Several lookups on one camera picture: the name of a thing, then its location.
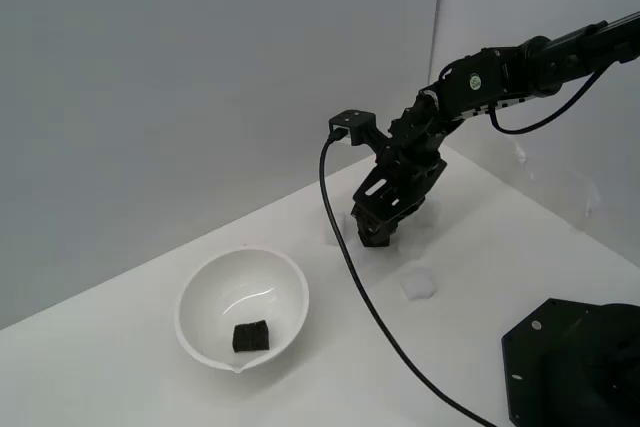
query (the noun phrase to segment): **white bowl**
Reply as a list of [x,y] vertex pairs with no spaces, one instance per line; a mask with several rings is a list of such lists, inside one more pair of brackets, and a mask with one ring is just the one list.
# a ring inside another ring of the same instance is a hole
[[[175,311],[184,349],[199,362],[242,372],[273,359],[298,335],[309,310],[309,287],[289,257],[261,247],[223,253],[189,279]],[[237,324],[266,320],[269,350],[235,353]]]

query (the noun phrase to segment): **small white object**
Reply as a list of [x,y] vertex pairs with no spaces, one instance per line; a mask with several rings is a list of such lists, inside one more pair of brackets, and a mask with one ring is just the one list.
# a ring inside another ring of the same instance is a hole
[[[175,309],[178,341],[209,367],[243,370],[280,354],[298,335],[309,310],[309,287],[300,267],[286,255],[243,247],[200,267],[184,287]],[[233,351],[237,324],[266,320],[270,350]]]
[[430,299],[436,293],[429,270],[419,260],[409,261],[401,268],[400,285],[409,300]]
[[[335,218],[336,218],[336,223],[338,224],[338,229],[340,229],[340,233],[342,233],[342,237],[344,237],[345,242],[347,242],[347,236],[346,236],[346,231],[347,231],[347,214],[345,214],[344,212],[336,212],[335,214]],[[327,245],[333,245],[336,246],[338,245],[338,239],[336,239],[336,234],[334,234],[333,229],[331,228],[331,224],[329,223],[329,221],[325,221],[325,219],[323,219],[323,224],[324,226],[324,242]]]

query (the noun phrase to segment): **black cable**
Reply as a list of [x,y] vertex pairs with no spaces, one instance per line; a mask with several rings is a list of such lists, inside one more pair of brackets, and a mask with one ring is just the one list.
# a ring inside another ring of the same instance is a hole
[[347,263],[347,267],[349,268],[351,277],[353,277],[353,281],[356,284],[356,288],[358,289],[358,292],[360,292],[360,295],[362,296],[362,300],[364,300],[364,303],[367,305],[367,308],[369,309],[369,312],[371,312],[371,315],[373,316],[374,320],[378,324],[378,327],[380,327],[380,330],[382,330],[382,333],[385,335],[385,337],[387,338],[387,340],[389,341],[393,349],[396,351],[396,353],[404,361],[407,367],[409,367],[409,370],[411,370],[411,372],[413,372],[413,374],[424,385],[426,385],[427,388],[429,388],[429,390],[431,390],[431,392],[433,392],[436,395],[436,397],[438,397],[440,400],[442,400],[447,405],[454,408],[461,414],[466,415],[471,420],[476,421],[478,424],[483,425],[485,427],[496,427],[491,422],[484,420],[482,417],[474,414],[470,410],[458,404],[453,399],[447,397],[429,379],[427,379],[422,372],[420,372],[420,370],[414,365],[414,363],[407,356],[407,354],[404,353],[404,351],[402,350],[402,348],[400,347],[396,339],[393,337],[393,335],[391,334],[387,326],[384,324],[384,322],[382,321],[382,318],[378,314],[378,311],[373,306],[373,303],[371,302],[369,295],[367,295],[367,291],[362,285],[362,282],[360,282],[360,277],[358,277],[358,272],[356,272],[356,268],[353,265],[353,261],[351,260],[351,256],[349,255],[349,251],[347,250],[347,246],[345,245],[344,239],[342,238],[342,234],[340,233],[340,229],[338,228],[338,224],[336,223],[336,219],[333,215],[333,210],[331,209],[331,203],[329,202],[329,196],[327,195],[327,185],[324,178],[324,167],[325,167],[325,161],[327,157],[327,151],[329,150],[329,146],[336,140],[339,140],[341,137],[344,137],[345,133],[346,133],[345,131],[342,131],[342,133],[340,133],[339,130],[333,131],[329,136],[329,138],[327,139],[327,141],[325,142],[324,147],[322,147],[322,153],[320,154],[320,192],[322,193],[322,202],[324,203],[324,208],[327,211],[327,216],[329,217],[331,228],[333,229],[333,233],[336,235],[336,239],[338,240],[338,245],[340,246],[340,250],[342,251],[344,260]]
[[540,127],[544,127],[545,125],[549,124],[550,122],[553,122],[558,117],[560,117],[562,114],[564,114],[567,110],[569,110],[571,107],[573,107],[573,104],[575,104],[578,100],[580,100],[580,97],[582,97],[584,94],[587,93],[587,90],[589,90],[591,88],[591,86],[593,86],[593,84],[596,83],[596,81],[600,78],[600,76],[602,74],[604,74],[605,70],[607,70],[608,67],[609,66],[604,67],[603,69],[600,69],[597,72],[594,72],[594,74],[591,77],[589,77],[589,79],[584,83],[584,85],[582,87],[580,87],[580,90],[578,90],[578,92],[576,92],[575,95],[573,97],[571,97],[566,104],[564,104],[562,107],[560,107],[558,110],[556,110],[549,117],[547,117],[545,119],[542,119],[540,122],[536,122],[535,124],[531,124],[528,127],[523,127],[522,129],[513,129],[513,130],[505,129],[504,127],[502,127],[498,123],[498,117],[496,115],[496,108],[495,107],[490,107],[489,108],[489,117],[491,118],[491,125],[493,125],[493,127],[498,132],[502,132],[503,134],[507,134],[507,135],[528,134],[529,132],[533,132],[534,130],[538,130]]

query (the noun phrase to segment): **black mounting plate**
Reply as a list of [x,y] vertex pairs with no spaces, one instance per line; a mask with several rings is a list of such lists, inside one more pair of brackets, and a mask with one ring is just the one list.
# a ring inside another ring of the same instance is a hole
[[509,418],[517,427],[560,427],[545,418],[542,357],[594,308],[549,299],[502,338]]

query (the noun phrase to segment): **white backdrop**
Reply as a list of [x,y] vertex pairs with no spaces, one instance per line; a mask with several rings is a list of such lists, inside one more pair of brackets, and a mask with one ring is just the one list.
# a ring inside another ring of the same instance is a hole
[[[449,61],[483,47],[519,45],[535,35],[556,38],[638,10],[638,0],[441,0],[432,77]],[[639,79],[640,61],[616,64],[567,114],[518,137],[524,168],[513,141],[494,131],[488,117],[466,122],[448,145],[640,265]],[[501,123],[516,128],[542,119],[582,82],[500,111]],[[597,197],[600,207],[585,222],[587,204]]]
[[0,0],[0,328],[315,181],[329,117],[427,83],[435,8]]

